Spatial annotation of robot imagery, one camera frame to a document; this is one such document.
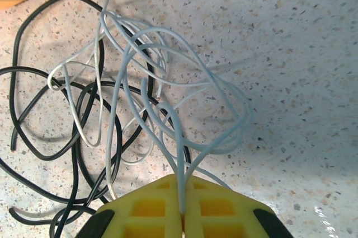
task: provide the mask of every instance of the table surface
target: table surface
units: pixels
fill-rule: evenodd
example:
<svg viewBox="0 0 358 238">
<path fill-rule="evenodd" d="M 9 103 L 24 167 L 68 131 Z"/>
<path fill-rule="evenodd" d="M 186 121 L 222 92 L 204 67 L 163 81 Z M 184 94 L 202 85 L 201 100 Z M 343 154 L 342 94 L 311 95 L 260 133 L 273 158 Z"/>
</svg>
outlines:
<svg viewBox="0 0 358 238">
<path fill-rule="evenodd" d="M 0 11 L 1 67 L 11 65 L 13 41 L 22 21 L 45 1 L 28 0 Z M 104 0 L 94 1 L 103 4 Z M 113 0 L 111 8 L 177 31 L 205 63 L 224 71 L 224 78 L 252 100 L 253 123 L 242 145 L 230 155 L 208 156 L 202 167 L 235 191 L 272 207 L 295 237 L 358 237 L 354 208 L 358 202 L 358 93 L 354 87 L 358 0 Z M 61 1 L 26 30 L 20 65 L 50 71 L 94 37 L 97 21 L 96 11 L 83 3 Z M 106 71 L 115 75 L 120 60 L 107 41 Z M 134 68 L 131 74 L 141 77 Z M 91 71 L 84 73 L 84 78 L 92 77 Z M 1 78 L 1 158 L 37 185 L 69 196 L 70 155 L 40 161 L 22 141 L 18 141 L 16 152 L 10 152 L 10 76 Z M 18 75 L 18 114 L 44 82 L 33 75 Z M 177 100 L 185 92 L 167 89 L 165 93 Z M 219 108 L 219 102 L 206 97 L 189 102 L 180 110 L 186 136 L 197 142 L 209 141 L 218 124 L 211 120 L 203 127 L 201 119 L 207 112 L 217 114 Z M 121 120 L 130 118 L 125 104 L 117 111 Z M 97 116 L 98 110 L 94 110 L 86 128 L 94 138 Z M 33 143 L 50 155 L 65 144 L 71 125 L 61 93 L 48 92 L 23 127 Z M 124 158 L 135 159 L 148 144 L 148 137 L 141 134 Z M 104 167 L 105 146 L 83 150 L 96 177 Z M 122 165 L 115 189 L 125 194 L 170 172 L 156 148 L 146 162 Z M 48 226 L 22 225 L 8 214 L 8 208 L 51 218 L 63 206 L 32 192 L 3 171 L 0 181 L 0 236 L 47 237 Z M 81 179 L 78 195 L 88 192 Z M 64 237 L 75 236 L 87 218 L 65 227 Z"/>
</svg>

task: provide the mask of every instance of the granite countertop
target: granite countertop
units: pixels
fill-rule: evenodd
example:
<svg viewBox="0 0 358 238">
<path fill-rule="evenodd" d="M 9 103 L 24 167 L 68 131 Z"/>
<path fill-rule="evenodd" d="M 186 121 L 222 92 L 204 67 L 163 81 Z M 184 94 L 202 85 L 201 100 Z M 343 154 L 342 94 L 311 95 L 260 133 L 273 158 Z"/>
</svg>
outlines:
<svg viewBox="0 0 358 238">
<path fill-rule="evenodd" d="M 0 11 L 1 68 L 11 65 L 13 42 L 22 21 L 45 1 L 28 0 Z M 94 1 L 103 4 L 103 0 Z M 235 191 L 272 207 L 294 237 L 358 237 L 358 0 L 113 0 L 111 8 L 177 31 L 209 67 L 223 66 L 225 79 L 252 101 L 253 123 L 242 145 L 230 155 L 207 157 L 204 168 Z M 83 3 L 61 1 L 26 30 L 20 65 L 49 72 L 94 37 L 97 21 L 97 13 Z M 105 68 L 115 74 L 120 56 L 109 41 L 105 44 Z M 139 77 L 135 69 L 132 73 Z M 85 72 L 84 78 L 91 74 Z M 19 114 L 45 80 L 30 74 L 18 76 Z M 1 79 L 1 158 L 37 185 L 68 197 L 72 179 L 69 155 L 53 162 L 40 161 L 22 141 L 18 141 L 16 152 L 10 152 L 10 76 Z M 182 95 L 182 90 L 166 94 L 169 99 Z M 196 116 L 208 110 L 214 114 L 219 108 L 210 97 L 199 101 L 180 111 L 185 134 L 197 142 L 207 141 L 218 125 L 206 123 L 203 127 Z M 121 119 L 130 118 L 124 105 L 118 110 Z M 98 110 L 86 128 L 94 138 L 96 114 Z M 65 144 L 71 125 L 62 95 L 48 92 L 24 128 L 34 144 L 50 155 Z M 147 144 L 148 137 L 141 135 L 124 157 L 135 158 L 135 152 Z M 94 176 L 104 167 L 104 150 L 104 145 L 85 150 Z M 155 149 L 145 163 L 121 167 L 116 190 L 124 194 L 170 172 Z M 0 181 L 0 236 L 47 237 L 48 226 L 22 225 L 8 214 L 8 208 L 51 218 L 63 206 L 32 192 L 3 171 Z M 83 179 L 79 188 L 79 196 L 88 194 Z M 64 237 L 74 237 L 87 218 L 66 226 Z"/>
</svg>

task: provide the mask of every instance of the black cable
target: black cable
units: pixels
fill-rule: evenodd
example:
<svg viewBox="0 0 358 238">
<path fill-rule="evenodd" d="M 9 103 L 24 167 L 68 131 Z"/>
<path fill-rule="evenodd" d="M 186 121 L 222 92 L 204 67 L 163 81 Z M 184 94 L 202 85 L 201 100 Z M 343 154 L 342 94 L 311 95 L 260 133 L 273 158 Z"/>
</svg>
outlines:
<svg viewBox="0 0 358 238">
<path fill-rule="evenodd" d="M 24 223 L 27 225 L 50 224 L 50 237 L 51 238 L 60 237 L 60 234 L 61 234 L 61 231 L 62 231 L 64 225 L 75 221 L 79 216 L 81 216 L 81 214 L 83 212 L 95 213 L 94 210 L 88 208 L 88 205 L 94 199 L 100 198 L 103 203 L 108 202 L 108 200 L 104 197 L 104 194 L 108 191 L 108 187 L 105 186 L 103 189 L 101 189 L 101 190 L 99 189 L 100 184 L 102 183 L 102 181 L 104 180 L 105 175 L 106 175 L 105 169 L 102 170 L 102 172 L 100 173 L 100 175 L 98 176 L 96 181 L 92 180 L 92 178 L 86 168 L 86 165 L 84 163 L 84 159 L 83 159 L 82 151 L 81 151 L 81 139 L 80 139 L 80 136 L 79 136 L 79 133 L 78 133 L 75 123 L 73 123 L 72 136 L 71 136 L 70 140 L 67 142 L 67 144 L 63 148 L 61 148 L 58 152 L 56 152 L 55 154 L 50 155 L 50 156 L 45 156 L 42 153 L 40 153 L 32 145 L 30 140 L 26 137 L 26 134 L 23 132 L 23 130 L 21 128 L 22 122 L 25 120 L 25 118 L 27 117 L 29 112 L 32 110 L 32 108 L 35 106 L 35 104 L 41 99 L 41 97 L 44 95 L 44 93 L 47 92 L 47 90 L 49 89 L 48 86 L 45 86 L 37 93 L 37 95 L 31 100 L 31 102 L 28 104 L 28 106 L 24 109 L 24 111 L 18 118 L 16 116 L 16 111 L 15 111 L 16 73 L 17 72 L 27 72 L 27 73 L 33 73 L 33 74 L 36 74 L 36 75 L 39 75 L 39 76 L 42 76 L 45 78 L 48 77 L 48 74 L 42 70 L 39 70 L 36 68 L 31 68 L 31 67 L 17 66 L 21 36 L 22 36 L 23 32 L 25 31 L 25 29 L 27 28 L 27 26 L 29 25 L 29 23 L 39 13 L 41 13 L 44 9 L 48 8 L 49 6 L 51 6 L 52 4 L 54 4 L 58 1 L 60 1 L 60 0 L 47 1 L 42 6 L 40 6 L 38 9 L 36 9 L 23 22 L 23 24 L 20 26 L 20 28 L 17 32 L 17 35 L 15 37 L 15 43 L 14 43 L 14 49 L 13 49 L 13 61 L 12 61 L 13 66 L 0 69 L 0 75 L 6 74 L 6 73 L 11 73 L 9 106 L 10 106 L 11 119 L 14 124 L 14 130 L 11 135 L 11 147 L 10 147 L 11 151 L 16 150 L 17 135 L 19 135 L 21 137 L 21 139 L 24 141 L 25 145 L 31 150 L 31 152 L 36 157 L 38 157 L 39 159 L 44 160 L 44 161 L 55 160 L 55 159 L 61 157 L 62 155 L 64 155 L 71 148 L 72 164 L 73 164 L 73 186 L 72 186 L 72 192 L 71 192 L 69 199 L 56 196 L 56 195 L 49 193 L 46 190 L 40 188 L 39 186 L 35 185 L 34 183 L 30 182 L 29 180 L 25 179 L 20 174 L 18 174 L 14 170 L 12 170 L 0 158 L 0 167 L 6 173 L 11 175 L 13 178 L 15 178 L 19 182 L 23 183 L 24 185 L 28 186 L 30 189 L 36 191 L 37 193 L 41 194 L 42 196 L 44 196 L 46 198 L 49 198 L 56 202 L 67 204 L 66 208 L 59 211 L 52 220 L 40 220 L 40 221 L 26 220 L 26 219 L 22 218 L 19 214 L 17 214 L 13 208 L 9 209 L 10 215 L 14 219 L 18 220 L 21 223 Z M 102 7 L 99 6 L 97 3 L 94 3 L 94 1 L 92 1 L 92 0 L 80 0 L 80 1 L 92 6 L 93 8 L 95 8 L 98 11 L 102 11 Z M 125 26 L 122 26 L 122 27 L 129 36 L 132 36 L 132 33 Z M 139 40 L 136 40 L 135 42 L 137 45 L 142 45 L 142 43 Z M 104 60 L 105 60 L 104 44 L 103 44 L 102 40 L 99 41 L 99 50 L 100 50 L 100 52 L 99 52 L 100 61 L 99 61 L 98 67 L 100 70 L 100 75 L 102 75 L 102 71 L 103 71 L 103 67 L 104 67 Z M 149 53 L 147 50 L 143 50 L 143 52 L 147 56 L 149 56 Z M 149 63 L 147 63 L 147 67 L 148 67 L 149 71 L 153 72 L 153 67 Z M 54 86 L 61 86 L 65 83 L 63 80 L 56 80 L 55 78 L 52 78 L 51 82 Z M 90 115 L 94 101 L 100 99 L 99 95 L 97 94 L 97 90 L 98 90 L 97 83 L 94 82 L 87 86 L 83 86 L 76 82 L 72 82 L 70 85 L 82 90 L 80 97 L 78 99 L 78 102 L 76 104 L 76 110 L 77 110 L 78 116 L 79 116 L 80 110 L 83 105 L 84 97 L 86 94 L 89 94 L 89 100 L 87 101 L 86 108 L 85 108 L 84 114 L 82 115 L 82 119 L 81 119 L 81 126 L 84 127 L 87 122 L 87 119 Z M 114 82 L 102 81 L 101 85 L 114 87 Z M 148 76 L 148 97 L 149 97 L 150 101 L 156 105 L 156 104 L 158 104 L 158 101 L 152 97 L 153 89 L 154 89 L 154 79 L 153 79 L 153 77 Z M 132 91 L 136 94 L 140 94 L 140 90 L 135 87 L 130 86 L 130 91 Z M 64 97 L 68 100 L 66 89 L 62 89 L 61 92 L 63 93 Z M 103 105 L 109 112 L 111 111 L 111 105 L 107 101 L 103 100 Z M 161 110 L 161 111 L 164 115 L 167 115 L 167 112 L 165 110 Z M 148 113 L 145 111 L 143 113 L 142 119 L 144 121 L 146 121 L 147 117 L 148 117 Z M 135 132 L 133 133 L 133 135 L 123 145 L 122 144 L 123 138 L 122 138 L 121 124 L 120 124 L 119 118 L 117 116 L 115 118 L 115 127 L 116 127 L 116 132 L 117 132 L 116 154 L 111 158 L 111 164 L 114 165 L 114 168 L 112 171 L 112 179 L 113 180 L 115 180 L 115 178 L 117 176 L 122 153 L 134 142 L 134 140 L 138 137 L 138 135 L 140 134 L 140 132 L 142 130 L 142 128 L 140 126 L 138 126 L 137 129 L 135 130 Z M 186 161 L 191 162 L 188 148 L 184 147 L 183 149 L 184 149 Z M 78 166 L 79 166 L 83 176 L 85 177 L 86 182 L 91 187 L 91 192 L 87 198 L 76 199 L 76 194 L 77 194 L 77 189 L 78 189 Z M 70 211 L 78 211 L 78 212 L 76 214 L 74 214 L 73 216 L 68 217 Z M 54 231 L 55 226 L 58 226 L 56 233 Z"/>
</svg>

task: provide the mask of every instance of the terrazzo surface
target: terrazzo surface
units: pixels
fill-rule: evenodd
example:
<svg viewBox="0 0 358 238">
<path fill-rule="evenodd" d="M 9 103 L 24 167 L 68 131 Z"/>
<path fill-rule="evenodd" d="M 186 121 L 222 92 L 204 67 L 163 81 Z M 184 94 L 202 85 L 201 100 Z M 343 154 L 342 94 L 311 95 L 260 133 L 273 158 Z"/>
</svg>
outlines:
<svg viewBox="0 0 358 238">
<path fill-rule="evenodd" d="M 0 11 L 1 68 L 11 65 L 13 42 L 22 21 L 45 1 L 28 0 Z M 94 1 L 103 4 L 104 0 Z M 272 207 L 294 237 L 358 237 L 358 0 L 113 0 L 111 8 L 178 32 L 204 63 L 221 71 L 225 80 L 251 100 L 254 117 L 242 145 L 230 155 L 208 156 L 203 168 L 235 191 Z M 25 31 L 20 65 L 49 72 L 94 37 L 97 21 L 96 11 L 83 3 L 61 1 Z M 105 69 L 114 76 L 121 58 L 109 41 L 105 45 Z M 174 78 L 192 80 L 193 75 L 182 68 L 173 69 L 177 69 L 171 73 Z M 133 84 L 139 84 L 138 70 L 133 67 L 130 73 Z M 83 74 L 83 79 L 92 78 L 91 71 Z M 1 76 L 1 80 L 2 160 L 44 189 L 68 197 L 70 155 L 40 161 L 22 141 L 17 142 L 16 152 L 10 152 L 10 76 Z M 40 77 L 18 75 L 17 114 L 43 85 L 45 80 Z M 169 101 L 185 94 L 184 89 L 164 92 Z M 106 93 L 111 99 L 111 91 Z M 185 135 L 208 142 L 226 124 L 218 124 L 213 117 L 205 125 L 202 121 L 208 114 L 217 116 L 220 107 L 210 92 L 188 102 L 180 110 Z M 122 103 L 117 109 L 124 122 L 130 119 L 127 108 Z M 97 116 L 98 105 L 86 128 L 93 138 Z M 72 127 L 62 94 L 46 93 L 23 127 L 43 153 L 50 155 L 62 147 Z M 148 137 L 141 134 L 124 157 L 136 159 L 148 145 Z M 104 167 L 105 146 L 83 150 L 96 177 Z M 115 188 L 125 194 L 170 172 L 156 148 L 145 163 L 122 165 Z M 51 218 L 63 206 L 29 190 L 4 171 L 0 181 L 0 236 L 47 237 L 48 226 L 22 225 L 8 214 L 9 207 Z M 78 196 L 86 196 L 89 190 L 81 178 Z M 65 227 L 63 237 L 74 237 L 87 218 Z"/>
</svg>

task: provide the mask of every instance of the square opening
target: square opening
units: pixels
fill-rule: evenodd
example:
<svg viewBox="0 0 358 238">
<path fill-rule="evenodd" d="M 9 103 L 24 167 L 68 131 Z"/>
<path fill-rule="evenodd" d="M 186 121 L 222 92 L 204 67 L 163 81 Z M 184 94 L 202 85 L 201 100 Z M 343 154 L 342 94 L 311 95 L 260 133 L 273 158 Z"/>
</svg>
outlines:
<svg viewBox="0 0 358 238">
<path fill-rule="evenodd" d="M 207 189 L 208 187 L 202 184 L 194 183 L 194 189 Z"/>
<path fill-rule="evenodd" d="M 232 216 L 235 215 L 233 204 L 224 198 L 210 198 L 200 200 L 202 216 Z"/>
<path fill-rule="evenodd" d="M 141 199 L 134 203 L 131 216 L 133 217 L 164 217 L 166 201 L 163 199 Z"/>
<path fill-rule="evenodd" d="M 164 238 L 164 225 L 127 225 L 121 238 Z"/>
<path fill-rule="evenodd" d="M 165 182 L 165 183 L 157 186 L 157 189 L 168 189 L 168 188 L 170 188 L 169 182 Z"/>
<path fill-rule="evenodd" d="M 203 225 L 204 238 L 247 238 L 241 224 L 205 224 Z"/>
</svg>

